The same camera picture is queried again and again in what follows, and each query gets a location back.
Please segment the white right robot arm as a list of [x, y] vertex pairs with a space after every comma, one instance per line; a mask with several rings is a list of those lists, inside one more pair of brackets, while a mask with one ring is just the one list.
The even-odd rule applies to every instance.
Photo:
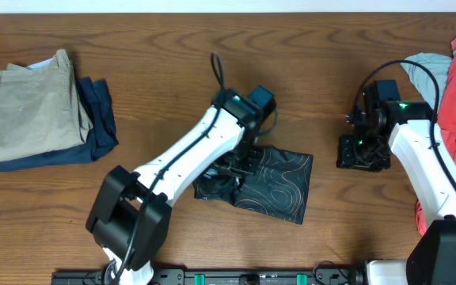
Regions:
[[456, 165], [426, 102], [356, 105], [342, 135], [338, 167], [381, 171], [390, 156], [402, 164], [426, 222], [426, 232], [405, 260], [372, 260], [366, 284], [456, 284]]

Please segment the black printed cycling jersey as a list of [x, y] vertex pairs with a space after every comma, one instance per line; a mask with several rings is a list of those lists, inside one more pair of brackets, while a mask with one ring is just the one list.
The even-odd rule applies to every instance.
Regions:
[[303, 224], [314, 156], [273, 146], [255, 146], [245, 175], [210, 168], [192, 183], [198, 200], [220, 200], [295, 224]]

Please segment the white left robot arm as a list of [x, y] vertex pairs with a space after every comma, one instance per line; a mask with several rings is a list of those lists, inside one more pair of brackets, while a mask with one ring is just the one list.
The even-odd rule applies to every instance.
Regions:
[[166, 152], [131, 172], [118, 165], [105, 176], [86, 228], [115, 264], [112, 284], [150, 282], [150, 261], [166, 239], [177, 199], [224, 154], [249, 150], [275, 108], [272, 96], [228, 90]]

